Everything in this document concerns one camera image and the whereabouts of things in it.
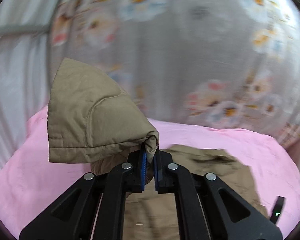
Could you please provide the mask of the olive quilted puffer jacket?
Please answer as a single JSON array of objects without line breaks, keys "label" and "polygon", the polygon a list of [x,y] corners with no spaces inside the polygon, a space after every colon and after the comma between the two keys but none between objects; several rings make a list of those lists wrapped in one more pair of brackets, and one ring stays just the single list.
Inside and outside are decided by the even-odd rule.
[{"label": "olive quilted puffer jacket", "polygon": [[[55,75],[47,107],[47,133],[50,162],[89,163],[96,175],[109,172],[142,148],[152,158],[159,146],[159,132],[128,93],[106,73],[72,59],[64,59]],[[215,173],[267,215],[249,167],[225,150],[172,145],[167,152],[192,173]],[[152,177],[148,170],[145,191],[127,197],[124,239],[179,238],[174,196],[156,193]]]}]

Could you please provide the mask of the grey floral blanket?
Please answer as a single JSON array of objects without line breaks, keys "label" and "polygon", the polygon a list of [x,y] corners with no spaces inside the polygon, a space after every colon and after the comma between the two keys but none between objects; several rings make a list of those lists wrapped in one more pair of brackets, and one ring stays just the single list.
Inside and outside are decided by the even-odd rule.
[{"label": "grey floral blanket", "polygon": [[66,57],[149,118],[300,139],[300,0],[61,0],[50,78]]}]

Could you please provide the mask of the silver grey curtain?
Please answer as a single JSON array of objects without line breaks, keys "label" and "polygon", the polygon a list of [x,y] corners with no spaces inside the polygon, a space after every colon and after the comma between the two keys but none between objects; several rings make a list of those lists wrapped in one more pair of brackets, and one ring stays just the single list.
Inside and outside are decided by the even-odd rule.
[{"label": "silver grey curtain", "polygon": [[48,97],[47,41],[59,0],[0,3],[0,171]]}]

